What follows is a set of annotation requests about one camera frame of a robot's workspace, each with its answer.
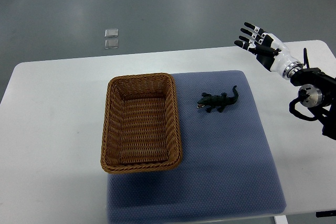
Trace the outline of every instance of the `blue fabric mat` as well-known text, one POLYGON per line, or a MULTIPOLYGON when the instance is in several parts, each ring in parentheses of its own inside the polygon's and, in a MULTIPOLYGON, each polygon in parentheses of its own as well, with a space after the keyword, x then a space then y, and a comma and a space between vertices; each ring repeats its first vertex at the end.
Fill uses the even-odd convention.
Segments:
POLYGON ((286 207, 243 72, 173 74, 183 160, 165 172, 108 175, 110 223, 164 223, 280 214, 286 207), (238 101, 222 113, 197 109, 202 92, 238 101))

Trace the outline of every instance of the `black crocodile figurine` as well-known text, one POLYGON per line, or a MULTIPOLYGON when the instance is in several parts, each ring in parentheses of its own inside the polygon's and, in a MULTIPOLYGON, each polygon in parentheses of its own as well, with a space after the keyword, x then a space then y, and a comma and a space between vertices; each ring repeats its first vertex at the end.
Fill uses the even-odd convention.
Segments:
POLYGON ((227 93, 222 93, 221 95, 210 95, 207 93, 202 93, 202 99, 200 99, 197 103, 197 108, 200 109, 204 106, 209 105, 210 107, 206 109, 206 112, 210 113, 212 109, 214 109, 216 106, 220 106, 217 110, 219 112, 222 112, 227 105, 231 105, 236 103, 238 100, 238 92, 236 90, 237 86, 234 86, 232 88, 233 97, 227 97, 227 93))

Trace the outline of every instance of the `basket rim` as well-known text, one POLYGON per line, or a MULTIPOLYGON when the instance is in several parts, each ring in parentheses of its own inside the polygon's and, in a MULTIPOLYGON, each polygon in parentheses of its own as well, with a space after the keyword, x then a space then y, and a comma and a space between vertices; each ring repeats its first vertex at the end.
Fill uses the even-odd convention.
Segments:
POLYGON ((117 76, 109 81, 107 93, 111 91, 111 89, 119 82, 124 79, 132 79, 132 80, 141 80, 143 78, 167 78, 167 81, 171 83, 170 92, 173 93, 172 99, 175 104, 173 106, 173 120, 176 125, 173 129, 173 138, 176 139, 173 144, 174 154, 173 160, 165 160, 161 162, 150 162, 150 163, 136 163, 136 164, 115 164, 108 165, 107 164, 107 139, 108 139, 108 120, 109 116, 108 105, 109 101, 106 99, 106 109, 104 115, 104 126, 103 126, 103 136, 102 136, 102 147, 101 147, 101 167, 107 173, 119 174, 119 173, 134 173, 134 172, 149 172, 155 170, 169 170, 177 167, 182 160, 182 141, 181 141, 181 133, 180 133, 180 122, 178 117, 178 108, 177 108, 177 95, 176 95, 176 85, 175 80, 171 74, 168 73, 146 73, 146 74, 133 74, 126 76, 117 76))

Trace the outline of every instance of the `concrete floor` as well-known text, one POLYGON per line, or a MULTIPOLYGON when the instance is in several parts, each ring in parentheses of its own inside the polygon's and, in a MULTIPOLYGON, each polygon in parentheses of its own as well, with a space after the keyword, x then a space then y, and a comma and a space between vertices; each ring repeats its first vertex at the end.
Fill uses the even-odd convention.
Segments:
POLYGON ((323 40, 336 55, 335 13, 336 0, 0 0, 0 100, 20 62, 233 46, 245 21, 282 41, 323 40), (119 48, 104 49, 107 28, 119 29, 119 48))

